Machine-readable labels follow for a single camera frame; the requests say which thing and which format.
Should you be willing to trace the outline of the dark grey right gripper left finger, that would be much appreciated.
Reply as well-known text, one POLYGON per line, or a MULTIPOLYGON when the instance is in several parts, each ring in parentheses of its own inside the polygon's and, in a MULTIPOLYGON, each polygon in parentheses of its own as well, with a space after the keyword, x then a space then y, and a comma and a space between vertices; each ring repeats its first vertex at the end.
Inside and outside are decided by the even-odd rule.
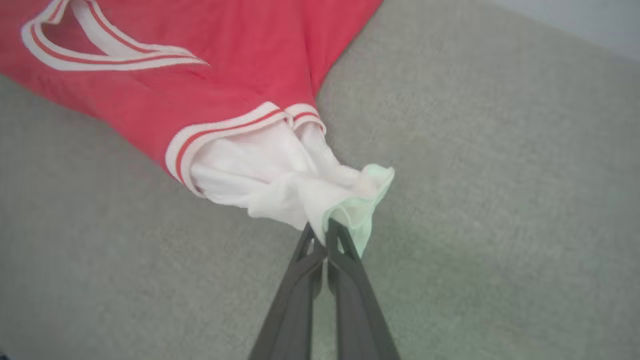
POLYGON ((250 360, 309 360, 314 299, 322 289, 324 245, 307 223, 263 321, 250 360))

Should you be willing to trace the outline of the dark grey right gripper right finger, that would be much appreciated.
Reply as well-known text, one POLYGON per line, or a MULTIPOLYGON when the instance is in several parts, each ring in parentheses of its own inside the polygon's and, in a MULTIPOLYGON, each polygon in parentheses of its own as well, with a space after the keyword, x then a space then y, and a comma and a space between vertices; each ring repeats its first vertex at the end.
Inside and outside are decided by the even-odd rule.
POLYGON ((336 219, 326 231, 327 280, 336 303, 339 360, 401 358, 365 266, 350 235, 336 219))

